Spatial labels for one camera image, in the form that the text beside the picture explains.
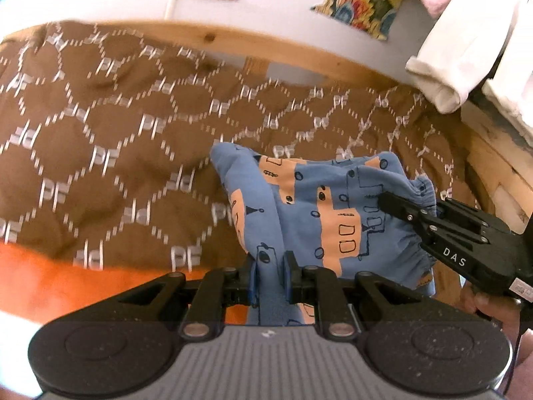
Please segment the person's right hand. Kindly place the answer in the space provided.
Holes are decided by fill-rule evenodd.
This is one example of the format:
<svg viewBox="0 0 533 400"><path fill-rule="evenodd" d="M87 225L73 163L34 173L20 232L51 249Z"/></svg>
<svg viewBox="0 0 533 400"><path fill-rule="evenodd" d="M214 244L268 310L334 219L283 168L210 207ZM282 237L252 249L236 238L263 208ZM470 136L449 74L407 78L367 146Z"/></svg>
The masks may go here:
<svg viewBox="0 0 533 400"><path fill-rule="evenodd" d="M469 314L481 312L500 323L503 332L514 341L519 335L520 304L508 297L493 296L484 292L475 292L474 287L466 282L462 287L459 308Z"/></svg>

